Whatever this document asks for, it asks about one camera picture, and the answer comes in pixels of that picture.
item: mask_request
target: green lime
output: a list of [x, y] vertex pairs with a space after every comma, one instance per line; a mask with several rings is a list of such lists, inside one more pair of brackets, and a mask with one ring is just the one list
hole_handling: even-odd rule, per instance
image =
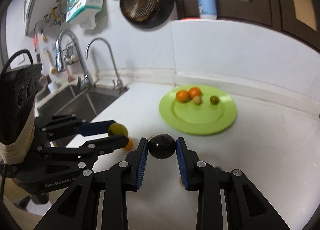
[[219, 99], [217, 96], [211, 96], [211, 97], [210, 97], [210, 102], [211, 102], [211, 104], [213, 104], [213, 105], [218, 105], [219, 102], [220, 102], [220, 99]]
[[128, 130], [124, 125], [121, 125], [119, 123], [114, 123], [108, 128], [108, 136], [114, 136], [114, 135], [120, 135], [124, 134], [126, 137], [128, 137]]

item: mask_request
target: dish rack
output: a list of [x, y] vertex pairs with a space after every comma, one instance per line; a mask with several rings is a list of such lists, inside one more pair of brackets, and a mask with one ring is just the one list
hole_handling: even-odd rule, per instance
[[62, 56], [67, 65], [71, 65], [79, 61], [79, 56], [75, 47], [76, 43], [72, 41], [68, 43], [65, 49], [62, 51]]

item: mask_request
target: white tape wrap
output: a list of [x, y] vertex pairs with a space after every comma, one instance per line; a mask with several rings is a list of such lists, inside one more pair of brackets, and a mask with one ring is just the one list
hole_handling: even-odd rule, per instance
[[9, 145], [0, 142], [0, 156], [5, 164], [22, 163], [24, 160], [35, 134], [35, 104], [33, 102], [33, 108], [17, 140]]

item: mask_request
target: green plate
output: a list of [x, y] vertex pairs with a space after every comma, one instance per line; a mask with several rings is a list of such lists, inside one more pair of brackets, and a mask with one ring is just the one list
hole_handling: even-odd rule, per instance
[[[176, 99], [179, 90], [198, 87], [202, 92], [202, 103], [192, 100], [181, 103]], [[213, 105], [211, 96], [218, 96], [220, 103]], [[171, 127], [188, 134], [206, 135], [226, 129], [237, 116], [237, 108], [232, 98], [224, 91], [206, 85], [185, 85], [174, 88], [163, 96], [159, 103], [163, 120]]]

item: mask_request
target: yellow fruit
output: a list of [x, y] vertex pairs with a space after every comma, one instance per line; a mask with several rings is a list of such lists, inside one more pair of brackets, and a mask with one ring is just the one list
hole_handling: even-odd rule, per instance
[[114, 136], [114, 135], [120, 135], [124, 134], [126, 137], [128, 137], [128, 130], [124, 125], [114, 123], [108, 128], [108, 136]]
[[220, 99], [219, 99], [217, 96], [211, 96], [211, 97], [210, 97], [210, 102], [211, 102], [211, 104], [213, 104], [213, 105], [218, 105], [219, 102], [220, 102]]
[[196, 105], [200, 105], [202, 102], [202, 99], [200, 96], [195, 96], [192, 100]]
[[129, 151], [132, 148], [132, 146], [133, 146], [133, 141], [131, 138], [129, 138], [128, 144], [126, 145], [126, 147], [123, 147], [123, 149], [126, 149]]

